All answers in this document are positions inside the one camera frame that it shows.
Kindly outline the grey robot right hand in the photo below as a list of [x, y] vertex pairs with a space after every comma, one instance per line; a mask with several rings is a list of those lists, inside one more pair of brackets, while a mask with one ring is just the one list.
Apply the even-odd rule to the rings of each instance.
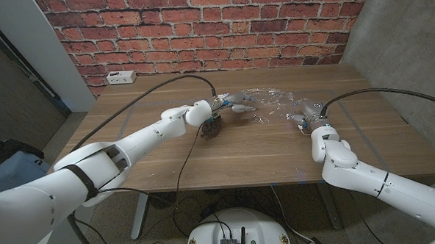
[[318, 127], [329, 126], [328, 119], [321, 116], [321, 110], [324, 107], [321, 102], [302, 98], [296, 100], [293, 104], [295, 110], [290, 118], [306, 134], [310, 134]]

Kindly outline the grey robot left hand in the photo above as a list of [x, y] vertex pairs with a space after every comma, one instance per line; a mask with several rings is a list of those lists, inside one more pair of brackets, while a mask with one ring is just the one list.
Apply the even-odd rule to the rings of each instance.
[[256, 102], [256, 99], [247, 93], [225, 93], [217, 95], [215, 99], [210, 102], [212, 116], [219, 116], [219, 112], [225, 108], [230, 108], [231, 111], [235, 113], [253, 112], [256, 110], [255, 107], [241, 104], [243, 101]]

